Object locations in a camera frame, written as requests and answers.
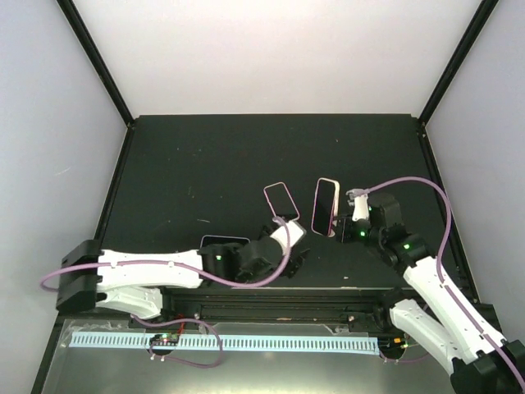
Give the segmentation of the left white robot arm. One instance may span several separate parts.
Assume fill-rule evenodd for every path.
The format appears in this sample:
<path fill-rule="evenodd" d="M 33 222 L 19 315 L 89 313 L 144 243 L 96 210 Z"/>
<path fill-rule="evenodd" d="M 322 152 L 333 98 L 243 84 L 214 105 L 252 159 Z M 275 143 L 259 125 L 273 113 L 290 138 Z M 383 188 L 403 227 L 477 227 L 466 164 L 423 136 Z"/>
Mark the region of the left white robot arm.
<path fill-rule="evenodd" d="M 306 235 L 296 221 L 284 222 L 255 241 L 203 245 L 167 254 L 132 254 L 104 250 L 86 240 L 62 259 L 56 309 L 78 314 L 113 309 L 170 326 L 176 307 L 162 298 L 163 287 L 198 289 L 205 282 L 257 288 L 277 279 L 292 265 L 292 249 Z"/>

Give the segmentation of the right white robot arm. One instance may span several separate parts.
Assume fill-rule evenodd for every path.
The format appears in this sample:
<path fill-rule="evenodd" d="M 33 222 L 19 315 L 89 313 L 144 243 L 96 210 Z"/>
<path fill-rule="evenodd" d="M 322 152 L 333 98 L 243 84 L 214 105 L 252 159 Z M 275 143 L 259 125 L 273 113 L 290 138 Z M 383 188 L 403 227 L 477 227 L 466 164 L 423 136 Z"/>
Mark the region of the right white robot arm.
<path fill-rule="evenodd" d="M 447 372 L 457 393 L 522 393 L 524 345 L 509 341 L 476 310 L 426 241 L 408 231 L 391 195 L 347 193 L 350 211 L 336 219 L 342 243 L 373 249 L 424 300 L 427 310 L 401 290 L 385 294 L 372 311 L 375 325 L 412 337 Z"/>

